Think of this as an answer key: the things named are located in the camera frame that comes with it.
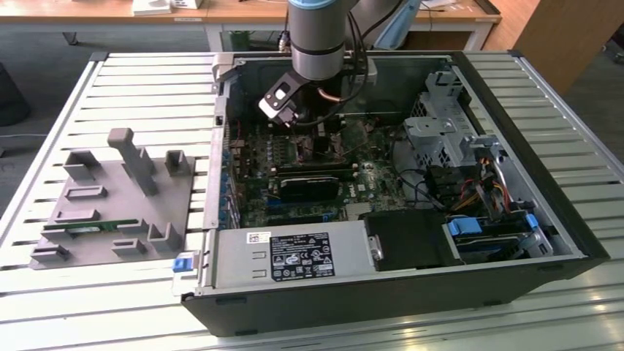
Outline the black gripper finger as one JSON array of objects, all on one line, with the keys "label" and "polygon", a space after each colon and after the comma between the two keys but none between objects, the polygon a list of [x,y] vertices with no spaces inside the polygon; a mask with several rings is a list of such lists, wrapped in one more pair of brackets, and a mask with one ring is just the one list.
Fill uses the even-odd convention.
[{"label": "black gripper finger", "polygon": [[338,148],[338,131],[326,124],[318,124],[313,136],[313,154],[315,156],[335,156]]}]

